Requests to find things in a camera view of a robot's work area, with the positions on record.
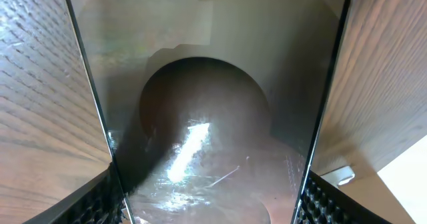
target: glass panel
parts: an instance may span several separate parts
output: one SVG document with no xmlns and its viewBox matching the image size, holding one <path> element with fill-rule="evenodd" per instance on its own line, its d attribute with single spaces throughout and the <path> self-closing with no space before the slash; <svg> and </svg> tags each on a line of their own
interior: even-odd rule
<svg viewBox="0 0 427 224">
<path fill-rule="evenodd" d="M 142 223 L 289 223 L 344 0 L 71 0 Z"/>
</svg>

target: wood grain surface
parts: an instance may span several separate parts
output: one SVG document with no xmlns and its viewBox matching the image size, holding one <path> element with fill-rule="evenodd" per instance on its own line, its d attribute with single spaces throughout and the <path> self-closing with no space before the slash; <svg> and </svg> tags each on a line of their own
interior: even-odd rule
<svg viewBox="0 0 427 224">
<path fill-rule="evenodd" d="M 379 171 L 427 134 L 426 0 L 354 0 L 313 168 Z"/>
<path fill-rule="evenodd" d="M 110 161 L 63 0 L 0 0 L 0 223 Z M 375 172 L 427 134 L 426 0 L 354 0 L 313 168 Z"/>
<path fill-rule="evenodd" d="M 63 0 L 0 4 L 0 223 L 22 223 L 111 159 Z"/>
</svg>

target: black textured strip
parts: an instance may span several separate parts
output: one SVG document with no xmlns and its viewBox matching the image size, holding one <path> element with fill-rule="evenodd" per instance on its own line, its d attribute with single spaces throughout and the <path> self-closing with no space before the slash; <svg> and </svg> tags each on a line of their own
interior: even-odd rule
<svg viewBox="0 0 427 224">
<path fill-rule="evenodd" d="M 301 201 L 296 219 L 298 224 L 389 223 L 312 171 L 309 172 Z"/>
</svg>

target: scratch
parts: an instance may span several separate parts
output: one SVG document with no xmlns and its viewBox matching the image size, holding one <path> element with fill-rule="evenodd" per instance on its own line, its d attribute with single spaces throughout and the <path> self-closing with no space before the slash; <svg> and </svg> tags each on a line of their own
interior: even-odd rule
<svg viewBox="0 0 427 224">
<path fill-rule="evenodd" d="M 22 44 L 24 44 L 24 42 L 22 42 L 22 41 L 17 41 L 17 42 L 14 42 L 14 43 L 8 43 L 8 47 L 17 47 L 17 46 L 20 46 L 20 45 L 22 45 Z"/>
<path fill-rule="evenodd" d="M 233 172 L 237 171 L 240 168 L 240 166 L 237 166 L 233 171 L 231 171 L 230 173 L 228 173 L 227 175 L 221 177 L 220 179 L 218 179 L 216 182 L 212 183 L 211 185 L 208 185 L 207 187 L 213 187 L 216 183 L 219 183 L 220 181 L 224 180 L 224 178 L 228 177 L 229 175 L 231 175 Z"/>
</svg>

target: white object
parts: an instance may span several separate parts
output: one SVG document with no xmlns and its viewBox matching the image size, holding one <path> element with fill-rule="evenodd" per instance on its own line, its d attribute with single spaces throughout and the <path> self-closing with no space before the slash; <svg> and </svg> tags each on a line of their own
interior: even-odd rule
<svg viewBox="0 0 427 224">
<path fill-rule="evenodd" d="M 321 178 L 338 188 L 339 185 L 347 184 L 355 176 L 353 169 L 350 166 L 345 166 L 322 175 Z"/>
</svg>

